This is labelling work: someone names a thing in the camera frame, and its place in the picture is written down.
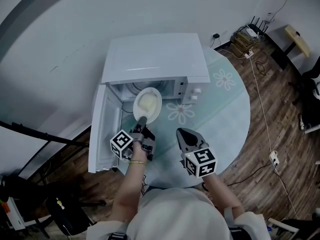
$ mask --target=person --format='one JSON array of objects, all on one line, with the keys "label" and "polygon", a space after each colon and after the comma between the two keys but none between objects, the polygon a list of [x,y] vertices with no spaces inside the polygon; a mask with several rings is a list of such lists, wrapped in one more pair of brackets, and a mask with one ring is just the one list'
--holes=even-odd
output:
[{"label": "person", "polygon": [[225,213],[233,217],[238,231],[238,226],[249,229],[248,239],[270,239],[264,217],[245,212],[240,200],[215,173],[203,177],[212,202],[195,188],[154,188],[140,199],[146,163],[147,154],[140,142],[134,141],[131,163],[111,215],[107,221],[88,227],[87,240],[235,239],[231,238]]}]

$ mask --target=microwave knob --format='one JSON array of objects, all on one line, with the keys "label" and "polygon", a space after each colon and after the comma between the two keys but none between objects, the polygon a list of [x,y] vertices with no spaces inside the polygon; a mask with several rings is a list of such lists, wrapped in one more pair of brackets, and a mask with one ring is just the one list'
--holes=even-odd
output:
[{"label": "microwave knob", "polygon": [[200,88],[196,88],[193,90],[194,94],[201,94],[201,89]]}]

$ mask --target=microwave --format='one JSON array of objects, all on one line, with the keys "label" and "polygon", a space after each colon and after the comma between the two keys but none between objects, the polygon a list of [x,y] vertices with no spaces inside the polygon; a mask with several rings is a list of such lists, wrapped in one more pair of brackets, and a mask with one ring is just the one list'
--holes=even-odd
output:
[{"label": "microwave", "polygon": [[113,39],[94,100],[88,171],[117,167],[110,139],[120,131],[122,106],[156,88],[162,99],[195,104],[210,83],[196,33],[163,33]]}]

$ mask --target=open microwave door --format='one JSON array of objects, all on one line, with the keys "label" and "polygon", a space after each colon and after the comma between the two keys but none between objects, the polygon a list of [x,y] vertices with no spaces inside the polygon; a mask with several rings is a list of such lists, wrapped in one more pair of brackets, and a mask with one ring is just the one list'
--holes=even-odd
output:
[{"label": "open microwave door", "polygon": [[88,171],[95,173],[118,166],[110,139],[120,131],[122,103],[104,84],[99,85],[92,116]]}]

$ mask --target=white bowl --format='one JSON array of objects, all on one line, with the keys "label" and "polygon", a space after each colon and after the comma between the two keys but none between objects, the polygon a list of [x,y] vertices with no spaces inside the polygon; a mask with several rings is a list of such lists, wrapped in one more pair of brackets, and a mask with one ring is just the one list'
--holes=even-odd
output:
[{"label": "white bowl", "polygon": [[[142,97],[142,95],[144,95],[145,93],[153,93],[156,96],[156,105],[153,109],[151,109],[150,111],[146,112],[145,110],[141,109],[138,106],[138,102],[140,100],[140,98]],[[160,110],[162,107],[162,97],[160,92],[153,87],[148,87],[143,89],[142,91],[139,92],[139,94],[136,96],[134,103],[133,103],[133,115],[135,120],[139,120],[141,117],[146,117],[146,123],[150,124],[152,123],[154,120],[156,120],[156,118],[158,117],[158,115],[160,114]]]}]

